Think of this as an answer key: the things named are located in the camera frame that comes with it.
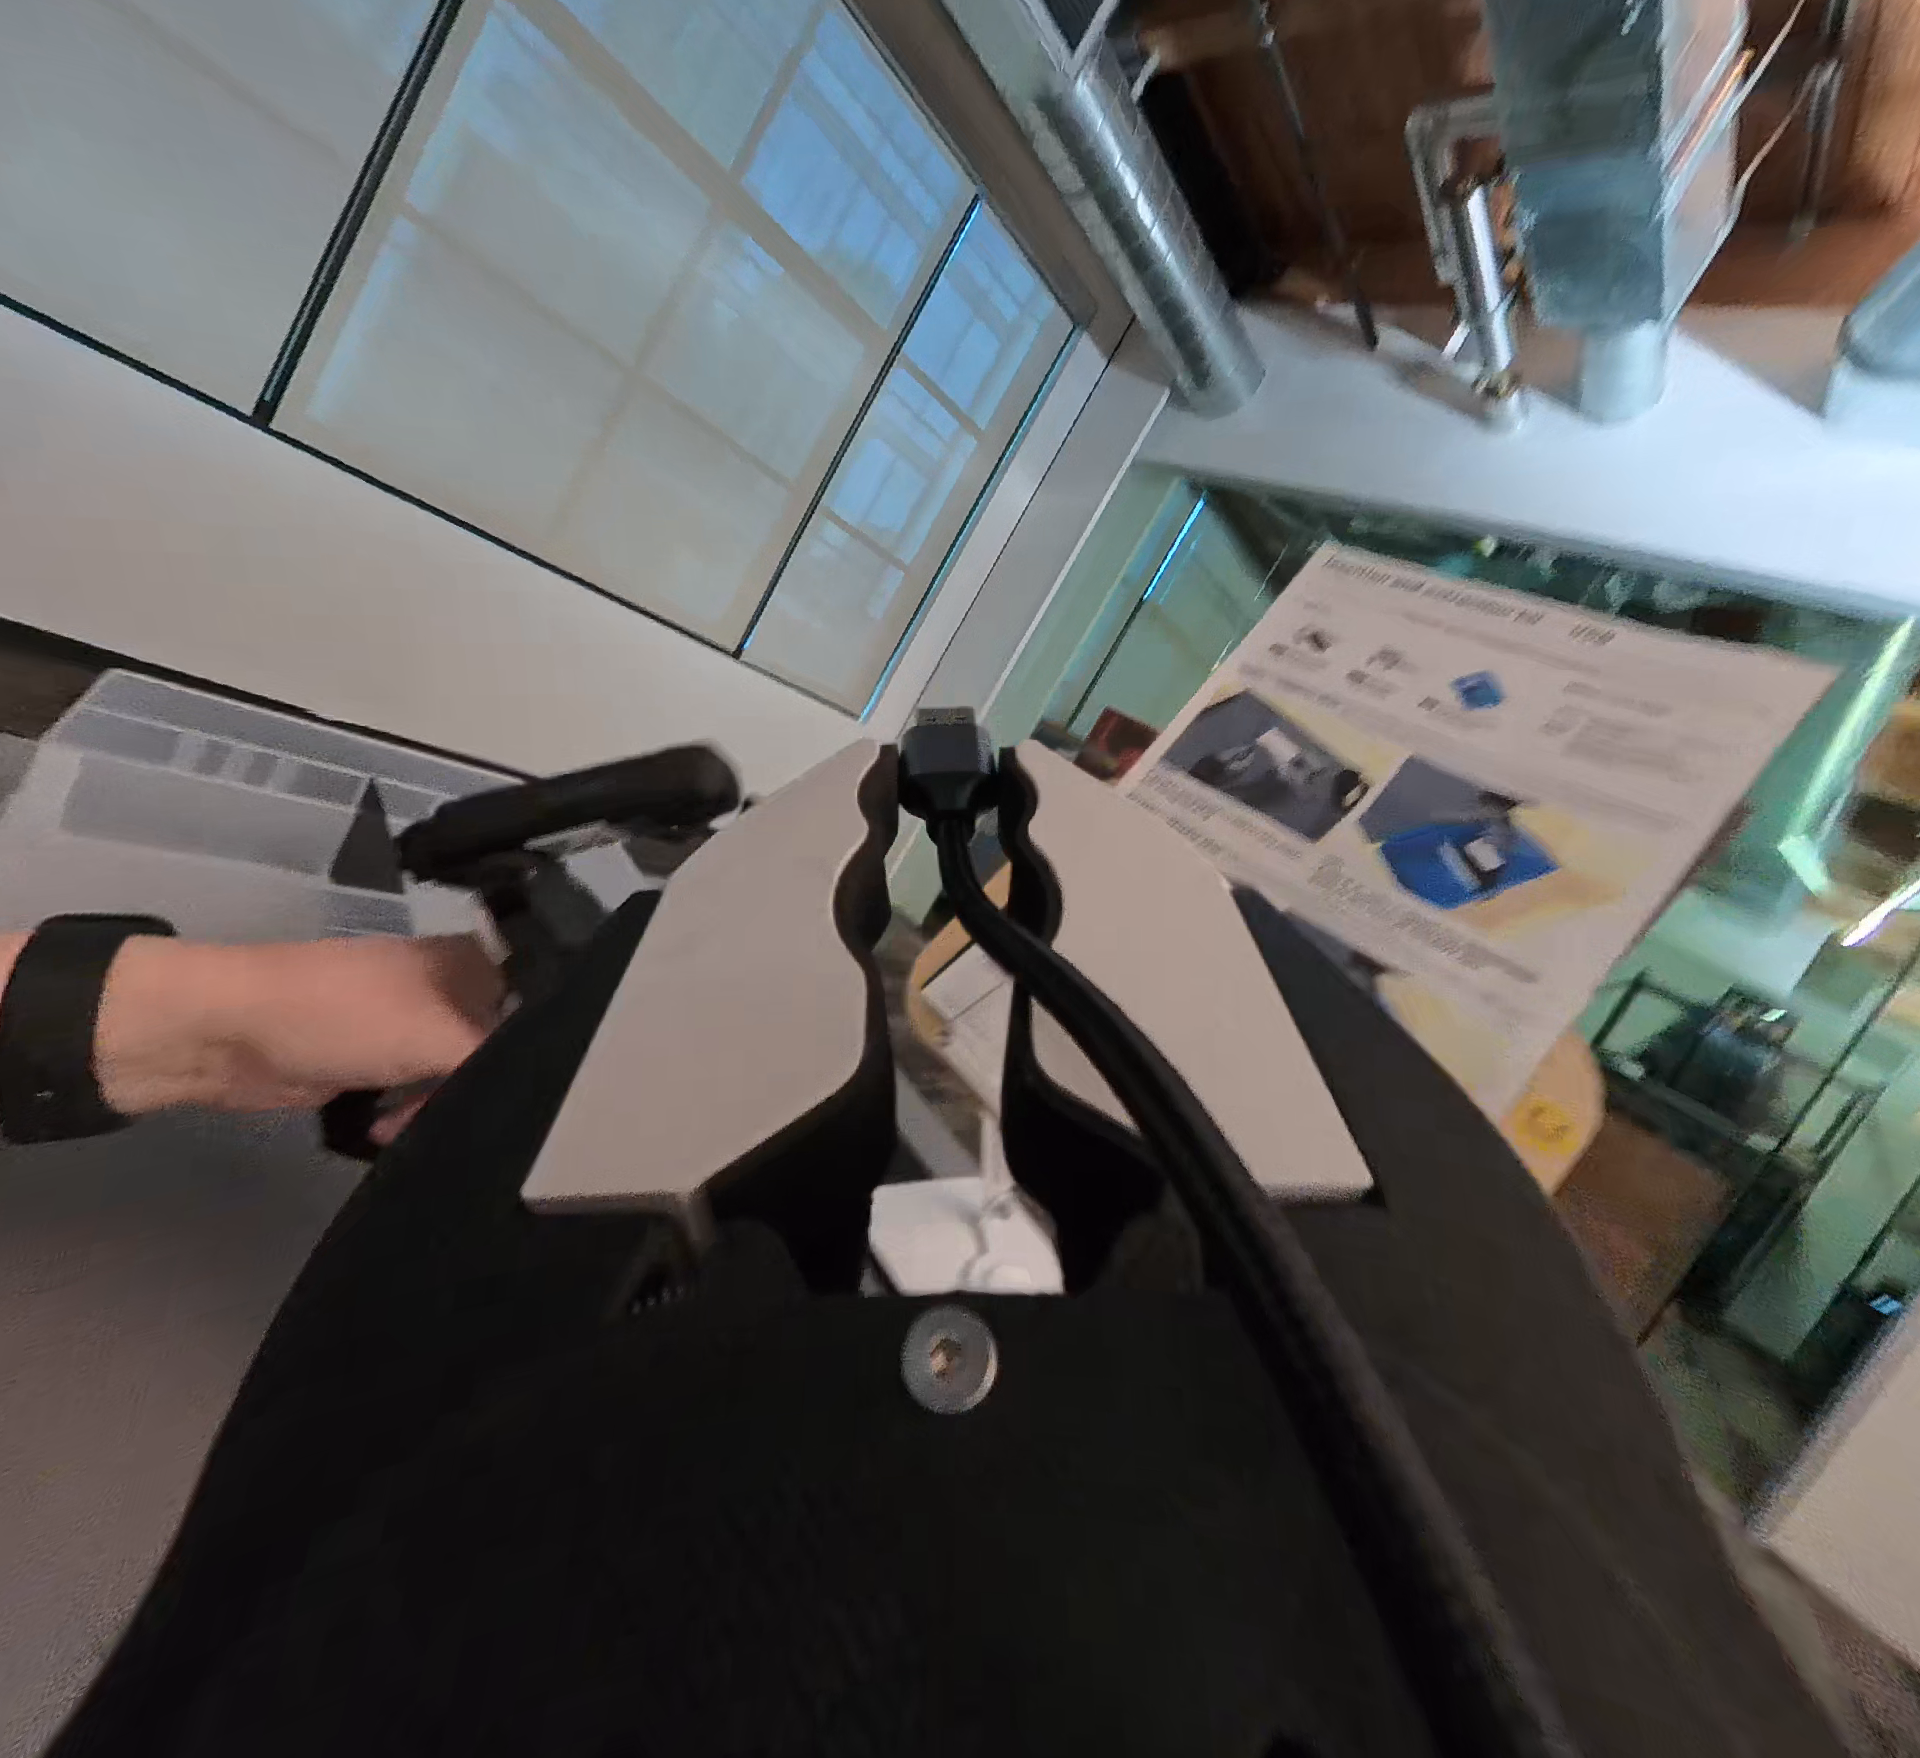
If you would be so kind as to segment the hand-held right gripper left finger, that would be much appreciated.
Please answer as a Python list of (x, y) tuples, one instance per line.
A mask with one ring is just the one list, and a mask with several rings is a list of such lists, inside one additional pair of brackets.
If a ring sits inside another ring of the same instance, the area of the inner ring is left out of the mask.
[(899, 753), (863, 741), (726, 825), (668, 882), (521, 1188), (550, 1217), (657, 1217), (692, 1251), (780, 1239), (856, 1291), (897, 1152), (875, 946)]

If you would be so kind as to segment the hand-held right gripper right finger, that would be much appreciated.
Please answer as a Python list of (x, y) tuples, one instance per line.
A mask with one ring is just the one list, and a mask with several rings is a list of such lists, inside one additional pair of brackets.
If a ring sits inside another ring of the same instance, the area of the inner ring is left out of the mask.
[[(1368, 1198), (1370, 1170), (1227, 882), (1160, 816), (1045, 747), (1017, 747), (1002, 768), (1021, 929), (1164, 1052), (1266, 1198)], [(1021, 986), (997, 1104), (1009, 1170), (1052, 1228), (1066, 1289), (1081, 1291), (1158, 1207), (1164, 1174), (1084, 1051)]]

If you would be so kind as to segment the clear plastic bin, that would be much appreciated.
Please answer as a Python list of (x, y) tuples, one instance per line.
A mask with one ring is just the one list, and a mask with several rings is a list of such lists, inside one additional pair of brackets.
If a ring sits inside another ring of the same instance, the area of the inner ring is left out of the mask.
[(3, 736), (1, 921), (147, 915), (181, 935), (413, 935), (372, 826), (513, 773), (129, 669), (33, 741)]

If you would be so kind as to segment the large silver duct elbow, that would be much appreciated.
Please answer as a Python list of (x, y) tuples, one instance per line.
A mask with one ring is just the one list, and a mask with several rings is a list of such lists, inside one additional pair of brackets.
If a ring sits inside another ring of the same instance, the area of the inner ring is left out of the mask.
[(1917, 281), (1889, 276), (1837, 332), (1820, 400), (1832, 429), (1917, 444)]

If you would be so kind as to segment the person's left hand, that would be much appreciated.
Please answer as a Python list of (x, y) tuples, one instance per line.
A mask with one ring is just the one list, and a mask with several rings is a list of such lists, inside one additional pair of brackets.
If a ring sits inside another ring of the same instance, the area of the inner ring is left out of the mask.
[(382, 1148), (492, 1034), (506, 998), (499, 967), (468, 935), (138, 935), (109, 967), (90, 1067), (127, 1117), (317, 1111), (371, 1093), (371, 1143)]

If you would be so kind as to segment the white stand base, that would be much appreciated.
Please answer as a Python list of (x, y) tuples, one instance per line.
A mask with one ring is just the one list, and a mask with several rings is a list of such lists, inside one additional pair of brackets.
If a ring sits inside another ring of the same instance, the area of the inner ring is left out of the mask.
[(1054, 1239), (1017, 1192), (977, 1176), (905, 1179), (871, 1195), (866, 1249), (899, 1294), (1061, 1294)]

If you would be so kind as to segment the printed instruction sheet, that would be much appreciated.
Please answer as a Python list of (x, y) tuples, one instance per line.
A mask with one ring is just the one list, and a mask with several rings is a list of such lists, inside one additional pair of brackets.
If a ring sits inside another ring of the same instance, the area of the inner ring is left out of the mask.
[(1832, 677), (1326, 543), (1118, 789), (1500, 1121)]

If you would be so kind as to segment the brown cardboard box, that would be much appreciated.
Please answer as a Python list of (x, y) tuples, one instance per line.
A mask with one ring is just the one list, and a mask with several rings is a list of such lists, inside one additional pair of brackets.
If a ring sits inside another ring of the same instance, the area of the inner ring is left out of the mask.
[(1642, 1343), (1735, 1199), (1725, 1174), (1606, 1108), (1551, 1198), (1624, 1332)]

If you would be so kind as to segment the black metal shelf rack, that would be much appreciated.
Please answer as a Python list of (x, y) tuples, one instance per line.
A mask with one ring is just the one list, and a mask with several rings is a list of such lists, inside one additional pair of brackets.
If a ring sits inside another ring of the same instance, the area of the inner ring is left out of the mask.
[(1608, 1104), (1710, 1185), (1664, 1302), (1718, 1329), (1891, 1088), (1797, 1051), (1798, 1026), (1795, 1008), (1741, 986), (1691, 1001), (1642, 969), (1613, 989), (1589, 1040)]

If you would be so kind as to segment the black wrist band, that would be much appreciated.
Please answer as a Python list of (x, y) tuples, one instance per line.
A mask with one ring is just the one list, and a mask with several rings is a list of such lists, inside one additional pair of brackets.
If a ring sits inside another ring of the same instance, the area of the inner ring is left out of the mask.
[(176, 933), (149, 915), (63, 914), (26, 937), (1, 996), (3, 1146), (83, 1141), (130, 1126), (94, 1074), (109, 974), (130, 940)]

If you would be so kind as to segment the frosted glass window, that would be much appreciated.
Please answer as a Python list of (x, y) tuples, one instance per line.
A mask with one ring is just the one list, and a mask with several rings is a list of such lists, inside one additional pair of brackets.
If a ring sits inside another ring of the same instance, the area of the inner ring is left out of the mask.
[(1, 0), (3, 296), (865, 716), (1075, 324), (847, 0)]

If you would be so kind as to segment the silver pipe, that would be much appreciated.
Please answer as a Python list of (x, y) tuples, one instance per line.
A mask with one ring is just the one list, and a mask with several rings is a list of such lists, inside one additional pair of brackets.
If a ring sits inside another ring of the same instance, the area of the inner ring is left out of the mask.
[(1492, 97), (1415, 108), (1405, 150), (1430, 265), (1451, 300), (1440, 356), (1470, 385), (1486, 425), (1515, 429), (1524, 413), (1513, 320), (1518, 267), (1504, 222), (1511, 192)]

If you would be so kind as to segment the silver ceiling duct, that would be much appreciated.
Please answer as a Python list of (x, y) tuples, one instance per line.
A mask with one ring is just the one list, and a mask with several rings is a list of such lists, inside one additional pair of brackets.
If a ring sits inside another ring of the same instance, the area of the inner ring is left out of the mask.
[(1037, 155), (1107, 276), (1124, 294), (1177, 403), (1222, 418), (1255, 400), (1265, 365), (1110, 49), (1030, 100)]

